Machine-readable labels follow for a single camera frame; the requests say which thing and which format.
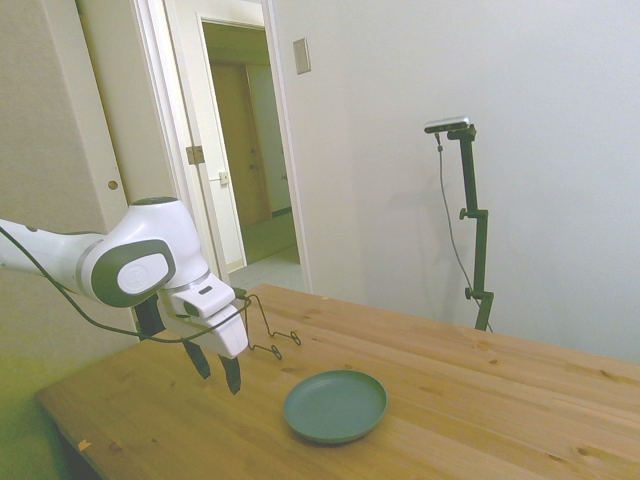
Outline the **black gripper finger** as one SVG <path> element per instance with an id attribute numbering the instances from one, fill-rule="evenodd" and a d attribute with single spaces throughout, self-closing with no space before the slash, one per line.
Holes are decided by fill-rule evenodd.
<path id="1" fill-rule="evenodd" d="M 229 391 L 235 395 L 242 386 L 240 363 L 237 357 L 229 358 L 224 355 L 219 356 L 219 360 L 224 369 L 225 379 Z"/>
<path id="2" fill-rule="evenodd" d="M 202 348 L 191 341 L 184 341 L 183 346 L 198 374 L 207 379 L 210 377 L 210 365 Z"/>

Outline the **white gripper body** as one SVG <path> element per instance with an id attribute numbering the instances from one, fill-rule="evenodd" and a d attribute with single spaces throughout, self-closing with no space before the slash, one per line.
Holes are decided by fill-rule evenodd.
<path id="1" fill-rule="evenodd" d="M 238 356 L 248 346 L 248 338 L 233 292 L 161 292 L 168 315 L 165 325 L 182 338 L 219 355 Z"/>

